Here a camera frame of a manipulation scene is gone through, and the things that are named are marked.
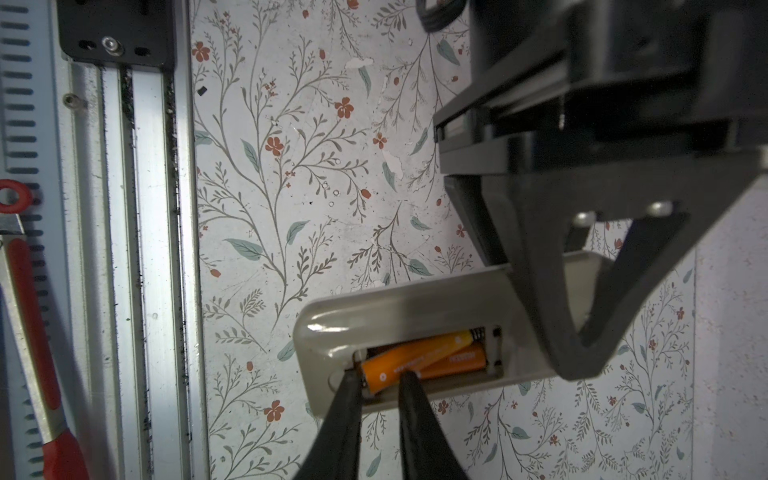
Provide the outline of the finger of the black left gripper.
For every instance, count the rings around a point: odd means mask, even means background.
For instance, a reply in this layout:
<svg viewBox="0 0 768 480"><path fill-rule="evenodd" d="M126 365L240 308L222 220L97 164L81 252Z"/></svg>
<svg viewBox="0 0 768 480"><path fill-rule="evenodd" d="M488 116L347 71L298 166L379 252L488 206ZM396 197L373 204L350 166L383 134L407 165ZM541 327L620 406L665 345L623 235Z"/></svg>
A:
<svg viewBox="0 0 768 480"><path fill-rule="evenodd" d="M594 183L569 175L448 175L446 192L487 265L560 267L573 218L594 209Z"/></svg>

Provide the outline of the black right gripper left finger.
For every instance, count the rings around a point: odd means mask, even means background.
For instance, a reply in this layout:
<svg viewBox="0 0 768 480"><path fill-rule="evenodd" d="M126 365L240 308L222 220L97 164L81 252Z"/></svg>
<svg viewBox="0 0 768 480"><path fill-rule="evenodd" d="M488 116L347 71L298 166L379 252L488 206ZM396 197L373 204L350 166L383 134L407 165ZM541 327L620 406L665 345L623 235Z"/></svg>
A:
<svg viewBox="0 0 768 480"><path fill-rule="evenodd" d="M361 385L356 370L345 372L295 479L358 478L363 407Z"/></svg>

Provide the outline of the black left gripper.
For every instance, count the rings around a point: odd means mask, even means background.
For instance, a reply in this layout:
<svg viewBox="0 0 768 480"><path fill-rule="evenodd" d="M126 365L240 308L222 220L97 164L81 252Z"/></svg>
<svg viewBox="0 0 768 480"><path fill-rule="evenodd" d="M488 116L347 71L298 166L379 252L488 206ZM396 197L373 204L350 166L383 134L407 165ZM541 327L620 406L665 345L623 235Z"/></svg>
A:
<svg viewBox="0 0 768 480"><path fill-rule="evenodd" d="M647 297L764 172L763 1L450 1L471 82L434 117L446 175L481 193L554 371L598 375ZM568 253L580 214L626 220L615 258Z"/></svg>

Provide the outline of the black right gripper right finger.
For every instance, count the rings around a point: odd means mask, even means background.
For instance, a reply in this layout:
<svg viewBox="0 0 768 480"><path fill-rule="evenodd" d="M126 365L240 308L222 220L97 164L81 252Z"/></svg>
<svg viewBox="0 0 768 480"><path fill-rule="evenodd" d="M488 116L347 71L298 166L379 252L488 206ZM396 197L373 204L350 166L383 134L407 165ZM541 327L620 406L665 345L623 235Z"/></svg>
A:
<svg viewBox="0 0 768 480"><path fill-rule="evenodd" d="M412 371L400 377L398 410L403 478L467 480L468 476L448 444L418 376Z"/></svg>

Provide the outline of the orange AA battery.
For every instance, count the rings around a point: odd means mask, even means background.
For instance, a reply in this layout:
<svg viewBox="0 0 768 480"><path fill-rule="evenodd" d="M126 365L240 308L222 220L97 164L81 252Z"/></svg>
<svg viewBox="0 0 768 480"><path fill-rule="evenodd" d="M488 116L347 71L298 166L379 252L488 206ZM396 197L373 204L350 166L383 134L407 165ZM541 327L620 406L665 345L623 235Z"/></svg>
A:
<svg viewBox="0 0 768 480"><path fill-rule="evenodd" d="M453 353L417 372L423 380L472 373L486 368L487 359L484 347L480 343Z"/></svg>
<svg viewBox="0 0 768 480"><path fill-rule="evenodd" d="M361 364L364 384L377 395L400 381L406 371L417 372L473 343L483 347L485 330L477 328L405 342L367 359Z"/></svg>

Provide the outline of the white universal AC remote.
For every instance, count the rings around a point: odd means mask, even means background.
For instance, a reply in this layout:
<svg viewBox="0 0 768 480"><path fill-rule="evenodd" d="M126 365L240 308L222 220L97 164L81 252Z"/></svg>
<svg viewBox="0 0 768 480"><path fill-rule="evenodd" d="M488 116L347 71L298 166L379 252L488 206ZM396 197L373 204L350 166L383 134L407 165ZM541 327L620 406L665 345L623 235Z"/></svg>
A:
<svg viewBox="0 0 768 480"><path fill-rule="evenodd" d="M487 365L426 380L431 400L555 376L506 265L308 303L293 331L312 413L326 416L344 373L372 348L481 328Z"/></svg>

